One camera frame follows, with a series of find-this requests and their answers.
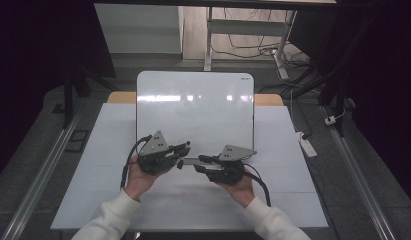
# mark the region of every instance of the white table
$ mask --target white table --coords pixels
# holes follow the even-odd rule
[[[135,104],[104,104],[84,154],[52,223],[52,229],[79,229],[103,201],[115,197],[123,165],[135,141]],[[299,227],[327,227],[286,107],[255,107],[255,150],[245,161],[261,174],[273,206]],[[254,190],[261,199],[258,184]],[[129,230],[251,231],[242,208],[193,166],[172,169],[141,197]]]

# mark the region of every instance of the white long sleeve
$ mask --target white long sleeve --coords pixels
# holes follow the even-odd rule
[[[255,197],[244,215],[253,221],[255,232],[265,240],[310,240],[280,209],[268,207]]]
[[[92,220],[82,227],[73,240],[119,240],[130,223],[130,217],[140,207],[124,190],[109,202],[104,202],[96,210]]]

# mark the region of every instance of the hand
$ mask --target hand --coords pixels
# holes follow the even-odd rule
[[[252,188],[252,179],[243,176],[242,179],[234,185],[224,183],[216,183],[229,192],[230,196],[239,203],[243,208],[246,208],[252,200],[254,200],[254,190]]]
[[[147,174],[140,169],[139,164],[137,163],[137,156],[135,155],[130,159],[127,187],[124,188],[124,191],[133,200],[139,201],[140,195],[148,191],[152,187],[155,180],[158,179],[159,176],[167,173],[169,170],[170,169],[155,176]]]

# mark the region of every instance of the dark background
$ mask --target dark background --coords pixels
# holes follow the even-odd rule
[[[341,74],[356,103],[357,127],[411,199],[411,1],[382,2],[368,11],[374,22]],[[360,16],[299,12],[289,40],[326,74],[360,27]]]
[[[69,66],[115,76],[92,3],[0,2],[0,172]]]

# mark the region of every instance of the whiteboard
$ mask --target whiteboard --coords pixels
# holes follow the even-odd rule
[[[254,79],[246,73],[144,71],[137,77],[137,140],[161,130],[186,158],[227,144],[254,147]]]

